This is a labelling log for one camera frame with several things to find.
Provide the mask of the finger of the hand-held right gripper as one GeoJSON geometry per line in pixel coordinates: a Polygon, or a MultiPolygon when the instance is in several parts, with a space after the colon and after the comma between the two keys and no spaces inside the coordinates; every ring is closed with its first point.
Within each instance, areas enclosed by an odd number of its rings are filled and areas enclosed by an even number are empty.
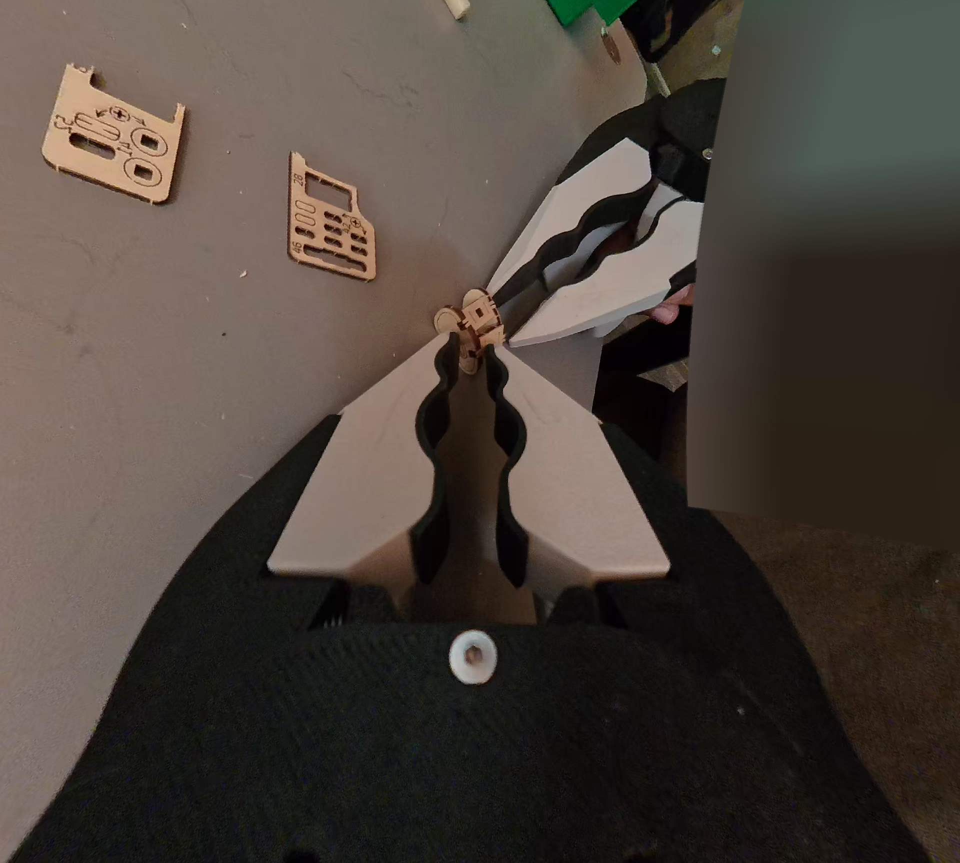
{"type": "Polygon", "coordinates": [[[651,181],[649,151],[626,138],[554,185],[498,265],[487,293],[507,305],[535,285],[555,290],[572,281],[601,240],[639,213],[651,181]]]}
{"type": "Polygon", "coordinates": [[[614,325],[655,308],[695,281],[704,205],[677,199],[656,215],[644,239],[605,257],[589,276],[549,293],[509,337],[512,348],[553,342],[614,325]]]}

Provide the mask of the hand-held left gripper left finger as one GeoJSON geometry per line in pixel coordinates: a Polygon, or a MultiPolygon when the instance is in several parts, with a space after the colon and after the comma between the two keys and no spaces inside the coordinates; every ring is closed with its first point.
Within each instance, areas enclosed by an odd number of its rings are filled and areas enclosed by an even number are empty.
{"type": "Polygon", "coordinates": [[[348,404],[267,561],[281,576],[429,585],[450,548],[438,449],[459,341],[439,335],[348,404]]]}

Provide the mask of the small wooden model piece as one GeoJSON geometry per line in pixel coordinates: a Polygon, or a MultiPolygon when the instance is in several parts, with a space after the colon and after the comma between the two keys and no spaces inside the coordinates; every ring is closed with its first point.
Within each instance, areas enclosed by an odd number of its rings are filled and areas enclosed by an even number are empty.
{"type": "Polygon", "coordinates": [[[506,327],[494,298],[485,290],[471,289],[462,305],[444,306],[434,316],[438,334],[456,332],[459,337],[459,368],[474,376],[479,371],[487,346],[503,345],[506,327]]]}

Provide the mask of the person's right hand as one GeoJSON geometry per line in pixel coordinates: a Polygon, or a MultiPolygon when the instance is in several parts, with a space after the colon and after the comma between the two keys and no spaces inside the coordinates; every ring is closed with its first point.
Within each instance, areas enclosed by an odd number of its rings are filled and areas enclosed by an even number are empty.
{"type": "Polygon", "coordinates": [[[691,307],[694,303],[695,283],[689,283],[683,286],[676,293],[667,296],[660,303],[646,311],[650,320],[662,325],[669,326],[675,323],[684,308],[691,307]]]}

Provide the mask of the wooden sheet with round cutouts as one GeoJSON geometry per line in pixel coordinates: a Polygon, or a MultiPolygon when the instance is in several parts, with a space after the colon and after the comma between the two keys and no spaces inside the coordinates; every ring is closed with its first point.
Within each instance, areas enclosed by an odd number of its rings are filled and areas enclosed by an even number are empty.
{"type": "Polygon", "coordinates": [[[179,102],[165,120],[102,89],[94,68],[68,63],[41,155],[58,172],[161,206],[172,196],[187,113],[179,102]]]}

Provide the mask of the wooden sheet with slot cutouts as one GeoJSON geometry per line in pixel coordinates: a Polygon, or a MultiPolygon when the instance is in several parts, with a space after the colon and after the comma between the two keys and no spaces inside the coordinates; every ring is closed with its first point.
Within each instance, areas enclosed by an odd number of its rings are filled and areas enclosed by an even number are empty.
{"type": "Polygon", "coordinates": [[[377,276],[373,225],[361,213],[354,185],[289,154],[287,255],[295,263],[370,282],[377,276]]]}

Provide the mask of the person's leg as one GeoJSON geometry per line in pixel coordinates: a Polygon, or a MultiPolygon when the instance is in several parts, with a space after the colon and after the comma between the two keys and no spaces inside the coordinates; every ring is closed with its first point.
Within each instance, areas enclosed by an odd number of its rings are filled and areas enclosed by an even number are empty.
{"type": "Polygon", "coordinates": [[[785,606],[898,815],[932,861],[958,861],[958,551],[715,516],[785,606]]]}

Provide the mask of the grey desk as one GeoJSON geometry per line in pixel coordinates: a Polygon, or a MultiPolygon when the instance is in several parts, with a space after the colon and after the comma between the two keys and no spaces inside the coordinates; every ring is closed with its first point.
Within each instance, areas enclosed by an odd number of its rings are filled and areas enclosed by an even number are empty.
{"type": "Polygon", "coordinates": [[[175,571],[328,413],[486,283],[639,100],[545,0],[1,0],[2,861],[175,571]],[[170,200],[62,173],[66,65],[170,120],[170,200]],[[355,186],[364,282],[287,254],[289,155],[355,186]]]}

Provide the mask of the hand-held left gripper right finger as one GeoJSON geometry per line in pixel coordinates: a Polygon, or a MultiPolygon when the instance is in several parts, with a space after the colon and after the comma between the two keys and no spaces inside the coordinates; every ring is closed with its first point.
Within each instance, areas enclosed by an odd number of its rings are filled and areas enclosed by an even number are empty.
{"type": "Polygon", "coordinates": [[[485,350],[498,477],[495,544],[516,588],[664,579],[670,560],[601,422],[504,345],[485,350]]]}

